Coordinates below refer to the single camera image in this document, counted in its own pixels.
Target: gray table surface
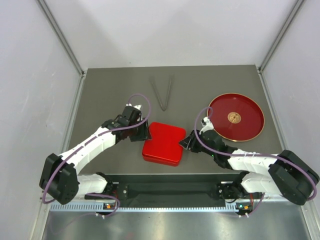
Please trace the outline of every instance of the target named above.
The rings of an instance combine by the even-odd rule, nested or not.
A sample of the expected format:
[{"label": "gray table surface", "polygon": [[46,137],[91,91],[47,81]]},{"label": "gray table surface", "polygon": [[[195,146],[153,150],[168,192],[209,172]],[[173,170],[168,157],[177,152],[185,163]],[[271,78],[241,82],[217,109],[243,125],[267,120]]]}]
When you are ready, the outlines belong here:
[{"label": "gray table surface", "polygon": [[[149,77],[154,76],[162,101],[165,101],[169,75],[174,75],[166,111],[162,111],[154,94]],[[134,93],[146,95],[152,112],[149,123],[160,122],[186,129],[193,129],[194,121],[201,109],[213,98],[224,93],[240,93],[256,101],[261,107],[265,126],[262,133],[247,142],[225,140],[231,146],[257,153],[279,153],[280,142],[269,110],[269,106],[254,65],[235,66],[170,66],[134,68],[89,69],[84,81],[70,147],[89,137],[106,120],[121,114],[129,96]],[[147,114],[147,103],[136,97],[133,104],[143,104]],[[82,174],[103,172],[106,174],[204,174],[230,173],[215,164],[206,154],[184,151],[179,166],[167,166],[144,161],[143,142],[126,139],[107,149],[91,161]]]},{"label": "gray table surface", "polygon": [[[83,212],[51,212],[52,229],[63,229]],[[263,202],[249,218],[218,212],[119,212],[85,216],[58,235],[47,223],[43,240],[310,240],[300,206]]]}]

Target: metal corner post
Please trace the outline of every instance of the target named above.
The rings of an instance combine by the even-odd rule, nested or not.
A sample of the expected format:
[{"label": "metal corner post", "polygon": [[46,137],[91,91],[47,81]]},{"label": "metal corner post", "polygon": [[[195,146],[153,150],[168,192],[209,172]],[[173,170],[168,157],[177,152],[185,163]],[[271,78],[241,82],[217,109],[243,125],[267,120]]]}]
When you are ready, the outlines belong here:
[{"label": "metal corner post", "polygon": [[[261,84],[264,90],[264,94],[266,96],[271,115],[273,118],[273,122],[275,125],[275,129],[277,131],[279,141],[281,144],[282,149],[287,149],[288,144],[286,142],[286,138],[284,136],[282,127],[280,125],[280,121],[278,118],[278,114],[275,108],[275,105],[272,101],[271,94],[268,88],[267,81],[264,76],[264,70],[266,69],[266,66],[268,65],[270,59],[273,57],[274,53],[276,52],[278,46],[282,42],[284,36],[286,35],[288,29],[292,25],[294,19],[298,15],[299,10],[302,8],[303,4],[306,2],[306,0],[297,0],[292,7],[290,14],[286,18],[284,24],[282,25],[278,35],[276,36],[275,40],[273,41],[269,51],[267,52],[266,56],[264,57],[262,64],[257,67],[257,72],[261,80]],[[314,201],[308,201],[305,205],[301,206],[301,211],[305,220],[305,224],[308,228],[310,239],[312,240],[318,240],[320,239],[320,217],[317,211],[317,208],[315,206]]]},{"label": "metal corner post", "polygon": [[[64,136],[63,136],[63,142],[61,144],[61,152],[62,153],[65,152],[66,150],[68,150],[69,142],[71,139],[71,133],[72,133],[74,123],[75,123],[75,117],[76,117],[78,106],[80,103],[80,98],[81,98],[84,82],[86,79],[86,73],[87,72],[85,72],[83,75],[80,76],[79,83],[78,83],[76,92],[74,94],[74,99],[73,99],[73,103],[72,103],[72,106],[70,109],[70,114],[68,117],[67,126],[66,126]],[[50,206],[51,206],[50,204],[48,204],[48,205],[43,204],[41,202],[41,199],[39,199],[38,214],[37,214],[36,219],[34,220],[34,224],[33,224],[30,236],[29,236],[29,240],[42,239],[43,234],[44,234],[44,230],[45,230],[45,226],[48,221]]]},{"label": "metal corner post", "polygon": [[294,21],[295,17],[297,16],[297,13],[301,9],[301,7],[305,3],[305,1],[306,0],[297,0],[295,2],[295,4],[292,7],[288,17],[286,18],[285,22],[283,23],[279,33],[277,34],[275,40],[273,41],[269,51],[267,52],[266,56],[264,57],[264,59],[263,59],[263,61],[261,63],[261,66],[258,68],[261,72],[263,72],[265,70],[268,62],[270,61],[270,59],[274,55],[274,53],[275,53],[276,49],[278,48],[280,42],[284,38],[286,32],[288,31],[289,27],[291,26],[292,22]]},{"label": "metal corner post", "polygon": [[36,2],[38,3],[40,9],[42,10],[42,12],[44,13],[45,17],[47,18],[48,22],[50,23],[54,33],[56,34],[56,36],[58,37],[59,41],[61,42],[62,47],[64,48],[66,54],[69,56],[71,62],[73,63],[75,69],[77,70],[77,72],[83,76],[85,71],[81,68],[74,52],[72,51],[68,41],[66,40],[66,37],[64,36],[63,32],[61,31],[55,17],[53,16],[53,14],[51,13],[48,4],[46,3],[45,0],[36,0]]}]

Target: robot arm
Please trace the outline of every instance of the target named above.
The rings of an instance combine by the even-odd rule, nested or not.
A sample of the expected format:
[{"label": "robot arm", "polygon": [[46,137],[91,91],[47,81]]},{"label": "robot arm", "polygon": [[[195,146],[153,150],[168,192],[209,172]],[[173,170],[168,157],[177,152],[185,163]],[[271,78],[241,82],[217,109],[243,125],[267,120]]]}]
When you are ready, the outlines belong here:
[{"label": "robot arm", "polygon": [[53,178],[48,193],[61,204],[67,204],[74,197],[88,193],[102,193],[107,186],[107,179],[103,174],[80,175],[80,171],[104,150],[130,137],[131,142],[150,139],[148,121],[130,129],[126,128],[140,123],[142,118],[141,105],[127,104],[121,115],[115,119],[105,121],[97,131],[74,148],[61,153],[52,153],[44,163],[40,187],[44,190],[53,172],[63,162],[67,161]]},{"label": "robot arm", "polygon": [[[194,131],[179,144],[191,152],[204,152],[212,156],[222,168],[243,171],[230,187],[224,188],[227,192],[222,194],[243,198],[249,193],[270,193],[281,195],[297,205],[306,203],[313,187],[300,171],[276,158],[226,145],[214,130],[208,117],[205,117],[201,124],[202,129],[197,130],[200,140],[211,149],[227,155],[218,154],[203,147]],[[315,184],[319,182],[319,176],[293,152],[284,150],[280,154],[273,155],[282,157],[303,169]]]}]

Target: red tray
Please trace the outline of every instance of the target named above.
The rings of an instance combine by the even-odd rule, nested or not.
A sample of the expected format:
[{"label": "red tray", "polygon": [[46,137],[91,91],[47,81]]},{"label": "red tray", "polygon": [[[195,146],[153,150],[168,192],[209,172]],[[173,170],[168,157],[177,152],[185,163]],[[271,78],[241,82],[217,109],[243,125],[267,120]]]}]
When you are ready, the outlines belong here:
[{"label": "red tray", "polygon": [[210,120],[214,129],[225,139],[249,141],[264,129],[265,116],[261,108],[247,96],[238,93],[222,94],[213,99],[209,106],[213,109]]},{"label": "red tray", "polygon": [[183,154],[179,142],[186,136],[186,130],[160,122],[149,126],[151,140],[144,142],[143,159],[149,162],[178,166]]}]

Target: purple cable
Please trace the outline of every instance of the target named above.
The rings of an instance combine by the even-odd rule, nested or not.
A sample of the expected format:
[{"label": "purple cable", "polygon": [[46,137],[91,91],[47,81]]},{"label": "purple cable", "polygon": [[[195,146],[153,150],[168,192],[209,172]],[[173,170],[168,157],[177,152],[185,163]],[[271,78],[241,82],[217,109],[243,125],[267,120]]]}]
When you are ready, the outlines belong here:
[{"label": "purple cable", "polygon": [[278,159],[278,160],[280,160],[280,161],[283,161],[284,163],[286,163],[286,164],[290,165],[291,167],[297,169],[297,170],[298,170],[300,173],[302,173],[302,174],[308,179],[308,181],[311,183],[312,188],[313,188],[313,194],[312,194],[312,196],[310,196],[310,197],[308,198],[308,201],[310,201],[310,200],[312,200],[312,199],[314,199],[314,198],[316,197],[316,195],[317,195],[317,187],[316,187],[316,184],[314,183],[314,181],[312,180],[312,178],[311,178],[301,167],[295,165],[294,163],[290,162],[289,160],[287,160],[287,159],[285,159],[285,158],[283,158],[283,157],[281,157],[281,156],[275,156],[275,155],[265,154],[265,153],[257,153],[257,154],[232,154],[232,153],[231,153],[231,154],[230,154],[230,153],[226,153],[226,152],[222,152],[222,151],[218,151],[218,150],[212,149],[212,148],[208,147],[207,145],[205,145],[205,144],[201,141],[201,139],[200,139],[200,137],[199,137],[199,135],[198,135],[198,133],[197,133],[197,122],[198,122],[198,120],[199,120],[200,115],[201,115],[205,110],[207,110],[207,109],[210,109],[210,110],[211,110],[211,111],[210,111],[211,113],[210,113],[210,116],[209,116],[209,118],[210,118],[211,115],[212,115],[212,113],[213,113],[213,109],[212,109],[212,107],[207,106],[207,107],[205,107],[204,109],[202,109],[202,110],[199,112],[199,114],[198,114],[198,116],[196,117],[195,122],[194,122],[194,134],[195,134],[195,137],[196,137],[196,139],[199,141],[199,143],[200,143],[204,148],[206,148],[206,149],[208,149],[209,151],[212,151],[212,152],[214,152],[214,153],[216,153],[216,154],[220,154],[220,155],[224,155],[224,156],[229,156],[229,157],[253,157],[253,156],[255,156],[255,157],[264,157],[264,158],[265,158],[265,157],[267,157],[267,158],[274,158],[274,159]]},{"label": "purple cable", "polygon": [[[98,193],[88,193],[87,195],[89,196],[94,196],[94,197],[101,197],[101,198],[108,198],[108,199],[113,199],[116,201],[116,207],[115,209],[109,213],[108,215],[104,215],[105,218],[108,218],[108,217],[111,217],[112,215],[114,215],[116,213],[116,211],[119,209],[120,207],[120,201],[118,198],[114,197],[114,196],[110,196],[110,195],[105,195],[105,194],[98,194]],[[74,219],[72,219],[70,222],[68,222],[62,229],[60,229],[59,231],[54,231],[53,228],[52,228],[52,217],[49,219],[49,226],[50,226],[50,230],[52,232],[53,235],[58,235],[60,234],[62,231],[64,231],[67,227],[69,227],[69,225],[73,224],[75,221],[77,221],[78,219],[81,219],[82,217],[85,217],[85,216],[89,216],[89,215],[96,215],[95,212],[87,212],[85,214],[82,214],[80,216],[77,216],[75,217]]]},{"label": "purple cable", "polygon": [[260,206],[260,204],[262,203],[262,200],[264,199],[265,197],[265,193],[262,194],[261,198],[260,198],[260,201],[258,202],[258,204],[255,206],[255,208],[252,210],[252,212],[250,212],[248,214],[248,217],[250,217],[255,211],[257,211],[258,207]]},{"label": "purple cable", "polygon": [[[100,133],[98,136],[102,136],[104,134],[107,134],[107,133],[111,133],[111,132],[116,132],[116,131],[122,131],[122,130],[128,130],[128,129],[133,129],[133,128],[136,128],[142,124],[144,124],[148,118],[150,117],[150,114],[151,114],[151,104],[150,104],[150,101],[149,99],[144,96],[143,94],[140,94],[140,93],[136,93],[136,94],[133,94],[130,98],[129,98],[129,101],[128,103],[130,103],[131,99],[135,96],[140,96],[140,97],[143,97],[146,102],[148,103],[148,106],[149,106],[149,111],[148,111],[148,114],[147,116],[145,117],[145,119],[143,119],[141,122],[135,124],[135,125],[132,125],[132,126],[126,126],[126,127],[119,127],[119,128],[114,128],[114,129],[111,129],[111,130],[107,130],[107,131],[104,131],[102,133]],[[93,140],[90,139],[88,140],[85,144],[89,144],[90,142],[92,142]],[[47,193],[48,193],[48,190],[49,190],[49,187],[52,183],[52,181],[54,180],[55,176],[57,175],[57,173],[59,172],[59,170],[63,167],[63,165],[70,159],[72,158],[74,155],[77,154],[77,152],[79,152],[81,149],[83,149],[84,147],[83,146],[80,146],[79,148],[77,148],[73,153],[71,153],[65,160],[63,160],[59,166],[54,170],[54,172],[52,173],[51,177],[49,178],[49,181],[47,182],[45,188],[44,188],[44,191],[43,191],[43,195],[42,195],[42,203],[43,204],[50,204],[52,203],[53,201],[55,201],[55,199],[52,199],[50,201],[46,201],[46,196],[47,196]]]}]

